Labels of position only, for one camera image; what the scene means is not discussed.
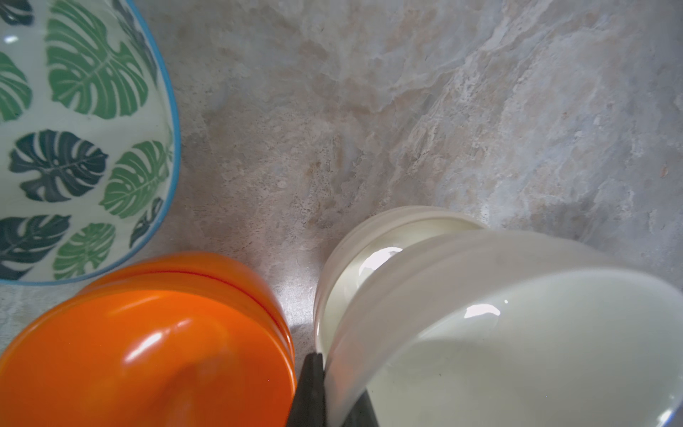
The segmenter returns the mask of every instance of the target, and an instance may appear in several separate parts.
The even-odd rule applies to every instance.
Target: green leaf print
[[[121,156],[104,190],[104,206],[112,215],[128,218],[145,208],[169,176],[170,152],[159,141],[144,141]]]
[[[159,215],[159,211],[161,210],[161,206],[163,204],[164,201],[161,199],[161,197],[154,199],[152,202],[151,212],[149,212],[149,217],[148,212],[145,211],[140,219],[137,220],[137,223],[133,228],[133,232],[130,234],[130,244],[128,247],[133,247],[135,241],[147,233],[147,231],[150,229],[150,226],[152,226],[152,223],[154,223],[154,220]]]
[[[119,19],[119,25],[121,25],[124,32],[128,34],[130,42],[133,44],[133,48],[147,66],[147,70],[150,72],[152,79],[154,79],[154,84],[156,85],[156,61],[154,60],[152,49],[148,46],[142,31],[135,29],[133,14],[130,13],[130,10],[125,8],[119,0],[112,0],[111,5],[123,18],[123,20]]]
[[[32,98],[24,73],[0,52],[0,123],[16,120],[29,108]]]
[[[85,274],[88,263],[92,265],[89,273],[95,271],[109,255],[116,229],[111,224],[89,224],[64,243],[57,251],[52,268],[55,280],[70,279]]]
[[[30,25],[33,8],[28,0],[0,0],[0,18],[10,25]]]
[[[70,217],[47,218],[48,215],[38,215],[0,219],[0,279],[19,280],[33,264],[45,258],[66,233]],[[31,266],[20,270],[7,262]]]
[[[10,158],[12,172],[40,172],[40,178],[24,181],[20,187],[29,199],[45,202],[71,200],[62,194],[57,179],[69,194],[80,196],[95,187],[107,167],[107,155],[95,145],[71,132],[54,130],[21,137]]]
[[[107,28],[73,0],[57,0],[47,24],[52,100],[103,119],[132,115],[145,104],[147,83],[130,49],[107,42]]]

